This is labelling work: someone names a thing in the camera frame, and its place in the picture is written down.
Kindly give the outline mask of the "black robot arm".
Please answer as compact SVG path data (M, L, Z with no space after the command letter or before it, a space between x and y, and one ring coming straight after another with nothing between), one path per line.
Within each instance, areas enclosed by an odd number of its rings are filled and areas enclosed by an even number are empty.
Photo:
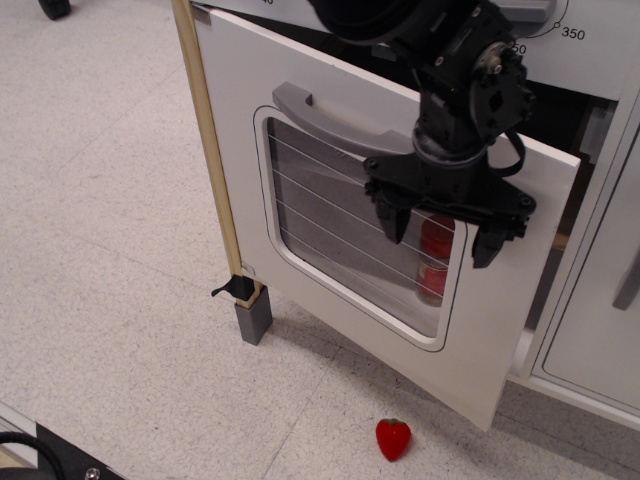
M534 95L511 23L490 1L316 1L313 9L345 42L390 47L419 87L412 152L363 164L387 238L403 239L414 210L441 214L477 227L473 264L489 266L525 234L536 207L509 181L521 162L488 160L499 137L526 154L516 128L530 117Z

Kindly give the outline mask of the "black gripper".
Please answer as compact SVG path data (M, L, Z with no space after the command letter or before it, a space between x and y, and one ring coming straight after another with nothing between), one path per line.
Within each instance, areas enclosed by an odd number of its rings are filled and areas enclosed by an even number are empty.
M525 235L536 209L533 197L506 181L520 172L526 158L521 140L510 143L518 160L499 168L489 164L485 149L456 160L420 151L366 159L365 190L376 204L385 236L399 244L415 209L472 223L479 226L472 246L473 268L487 268L506 239Z

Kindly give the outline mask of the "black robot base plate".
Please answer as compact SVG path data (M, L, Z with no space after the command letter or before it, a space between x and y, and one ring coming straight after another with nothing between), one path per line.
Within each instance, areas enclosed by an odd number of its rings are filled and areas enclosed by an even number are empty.
M123 479L123 476L105 463L40 424L36 424L36 438L56 454L66 479Z

